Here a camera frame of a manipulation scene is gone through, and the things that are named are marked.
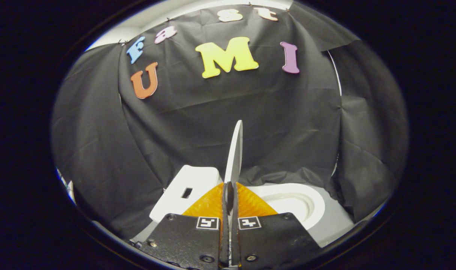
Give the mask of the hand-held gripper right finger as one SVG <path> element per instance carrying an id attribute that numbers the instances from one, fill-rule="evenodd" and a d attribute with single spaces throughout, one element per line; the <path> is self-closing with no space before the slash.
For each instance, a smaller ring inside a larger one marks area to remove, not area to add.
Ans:
<path id="1" fill-rule="evenodd" d="M 231 264 L 239 268 L 297 268 L 321 253 L 308 232 L 322 218 L 322 197 L 297 183 L 234 185 Z"/>

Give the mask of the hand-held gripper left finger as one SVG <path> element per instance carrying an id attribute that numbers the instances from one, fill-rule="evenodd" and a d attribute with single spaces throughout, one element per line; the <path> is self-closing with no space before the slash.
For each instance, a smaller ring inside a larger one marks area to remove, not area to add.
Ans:
<path id="1" fill-rule="evenodd" d="M 229 264 L 227 199 L 230 185 L 220 185 L 221 216 L 168 213 L 137 249 L 150 259 L 180 269 L 221 269 Z"/>

